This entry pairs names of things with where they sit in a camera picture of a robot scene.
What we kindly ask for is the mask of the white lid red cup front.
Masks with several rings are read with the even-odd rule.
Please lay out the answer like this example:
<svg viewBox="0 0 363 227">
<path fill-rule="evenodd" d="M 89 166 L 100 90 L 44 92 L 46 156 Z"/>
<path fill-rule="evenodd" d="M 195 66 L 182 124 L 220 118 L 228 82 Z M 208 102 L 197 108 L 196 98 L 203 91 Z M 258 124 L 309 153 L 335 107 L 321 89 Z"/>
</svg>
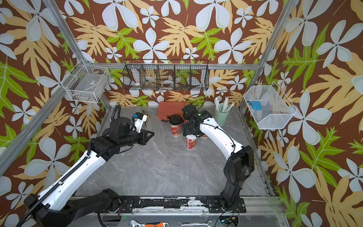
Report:
<svg viewBox="0 0 363 227">
<path fill-rule="evenodd" d="M 197 137 L 195 135 L 187 135 L 186 136 L 186 147 L 188 149 L 194 149 L 196 145 Z"/>
</svg>

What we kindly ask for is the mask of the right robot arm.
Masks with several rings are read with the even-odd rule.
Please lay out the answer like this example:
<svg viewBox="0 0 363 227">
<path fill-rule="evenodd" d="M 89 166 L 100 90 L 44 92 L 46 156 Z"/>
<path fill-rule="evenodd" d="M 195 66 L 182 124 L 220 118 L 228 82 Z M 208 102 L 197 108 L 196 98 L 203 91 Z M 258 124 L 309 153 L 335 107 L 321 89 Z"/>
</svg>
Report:
<svg viewBox="0 0 363 227">
<path fill-rule="evenodd" d="M 201 137 L 205 134 L 224 154 L 226 185 L 220 194 L 220 203 L 224 211 L 234 209 L 243 184 L 255 169 L 253 149 L 234 140 L 207 110 L 198 111 L 194 105 L 189 104 L 183 107 L 182 113 L 187 121 L 182 126 L 183 136 Z"/>
</svg>

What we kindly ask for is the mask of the clear plastic carrier bag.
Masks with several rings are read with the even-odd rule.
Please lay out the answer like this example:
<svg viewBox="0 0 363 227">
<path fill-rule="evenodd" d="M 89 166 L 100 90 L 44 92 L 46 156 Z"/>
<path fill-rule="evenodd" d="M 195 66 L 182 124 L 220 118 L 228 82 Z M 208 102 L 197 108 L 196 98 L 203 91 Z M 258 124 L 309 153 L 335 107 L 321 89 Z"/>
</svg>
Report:
<svg viewBox="0 0 363 227">
<path fill-rule="evenodd" d="M 152 151 L 158 151 L 166 156 L 170 149 L 165 143 L 165 133 L 162 121 L 157 116 L 153 115 L 149 118 L 146 129 L 155 133 L 147 142 L 146 148 L 150 148 Z"/>
</svg>

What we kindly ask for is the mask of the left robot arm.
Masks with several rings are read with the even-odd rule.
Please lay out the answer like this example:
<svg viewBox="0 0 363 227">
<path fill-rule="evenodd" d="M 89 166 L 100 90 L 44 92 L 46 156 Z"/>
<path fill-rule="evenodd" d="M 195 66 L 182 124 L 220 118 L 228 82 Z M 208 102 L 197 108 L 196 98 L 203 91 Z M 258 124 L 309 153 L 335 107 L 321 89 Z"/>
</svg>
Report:
<svg viewBox="0 0 363 227">
<path fill-rule="evenodd" d="M 31 194 L 25 199 L 28 210 L 17 226 L 21 227 L 32 218 L 42 227 L 66 227 L 74 220 L 96 211 L 115 211 L 120 203 L 119 196 L 111 189 L 78 200 L 71 200 L 71 196 L 114 155 L 129 151 L 135 144 L 146 145 L 154 136 L 154 132 L 142 128 L 147 118 L 140 112 L 131 119 L 112 117 L 110 127 L 101 136 L 89 141 L 87 151 L 60 179 L 39 195 Z"/>
</svg>

